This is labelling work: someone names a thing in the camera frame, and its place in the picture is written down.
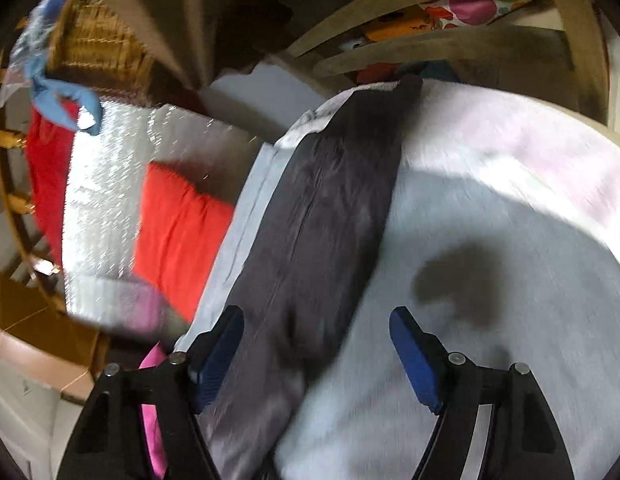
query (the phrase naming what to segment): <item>blue cloth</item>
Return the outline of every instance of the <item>blue cloth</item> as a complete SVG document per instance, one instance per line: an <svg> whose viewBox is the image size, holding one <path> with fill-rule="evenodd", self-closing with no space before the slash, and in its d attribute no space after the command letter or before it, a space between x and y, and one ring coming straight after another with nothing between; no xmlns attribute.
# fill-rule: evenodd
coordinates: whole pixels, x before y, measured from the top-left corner
<svg viewBox="0 0 620 480"><path fill-rule="evenodd" d="M32 105L48 121L75 132L82 128L79 128L76 122L70 118L61 105L59 97L71 99L77 102L80 107L85 108L94 118L94 124L83 129L91 136L99 135L103 109L97 94L75 83L48 79L45 76L45 70L45 55L35 56L26 63L25 74L32 83L30 86Z"/></svg>

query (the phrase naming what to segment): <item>pink polka dot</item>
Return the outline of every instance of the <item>pink polka dot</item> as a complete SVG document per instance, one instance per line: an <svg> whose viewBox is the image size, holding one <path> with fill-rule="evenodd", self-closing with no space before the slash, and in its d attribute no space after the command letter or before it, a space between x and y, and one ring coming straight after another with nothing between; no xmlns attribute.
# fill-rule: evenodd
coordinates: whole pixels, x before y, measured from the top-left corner
<svg viewBox="0 0 620 480"><path fill-rule="evenodd" d="M494 0L450 0L450 10L468 25L488 23L496 15Z"/></svg>

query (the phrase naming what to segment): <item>pink cloth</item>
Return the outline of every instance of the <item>pink cloth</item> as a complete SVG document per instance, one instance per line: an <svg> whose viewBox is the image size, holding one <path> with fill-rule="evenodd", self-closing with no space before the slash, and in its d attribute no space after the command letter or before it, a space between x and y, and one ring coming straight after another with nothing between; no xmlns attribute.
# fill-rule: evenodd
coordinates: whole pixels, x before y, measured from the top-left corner
<svg viewBox="0 0 620 480"><path fill-rule="evenodd" d="M157 343L148 355L141 361L139 368L150 368L163 362L165 354ZM154 404L142 404L141 415L144 420L144 430L146 431L146 442L148 443L148 453L152 470L158 478L163 478L168 468L168 460L165 458L163 449L163 439L159 430L159 421L156 418L156 406Z"/></svg>

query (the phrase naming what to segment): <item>plastic bag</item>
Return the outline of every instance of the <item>plastic bag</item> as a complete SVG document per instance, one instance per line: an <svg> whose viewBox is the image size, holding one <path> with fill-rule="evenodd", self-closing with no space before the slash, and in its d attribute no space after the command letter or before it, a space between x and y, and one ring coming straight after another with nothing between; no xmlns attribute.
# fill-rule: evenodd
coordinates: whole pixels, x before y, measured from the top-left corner
<svg viewBox="0 0 620 480"><path fill-rule="evenodd" d="M33 56L45 54L48 37L56 27L65 2L66 0L41 0L39 5L32 9L28 25L23 29L10 53L10 63L1 85L0 108L19 88L30 86L24 67Z"/></svg>

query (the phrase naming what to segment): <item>dark red cloth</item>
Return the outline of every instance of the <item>dark red cloth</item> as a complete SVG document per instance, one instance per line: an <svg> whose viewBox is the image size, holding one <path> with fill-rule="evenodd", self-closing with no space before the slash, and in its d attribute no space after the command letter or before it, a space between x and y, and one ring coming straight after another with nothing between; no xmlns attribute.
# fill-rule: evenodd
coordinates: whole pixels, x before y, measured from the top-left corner
<svg viewBox="0 0 620 480"><path fill-rule="evenodd" d="M69 116L76 120L79 107L64 102ZM34 218L46 237L55 262L62 264L61 238L66 204L66 184L70 170L70 155L74 132L41 117L32 107L32 122L28 130L25 154L32 185Z"/></svg>
<svg viewBox="0 0 620 480"><path fill-rule="evenodd" d="M192 322L234 208L199 194L164 164L148 164L133 272Z"/></svg>

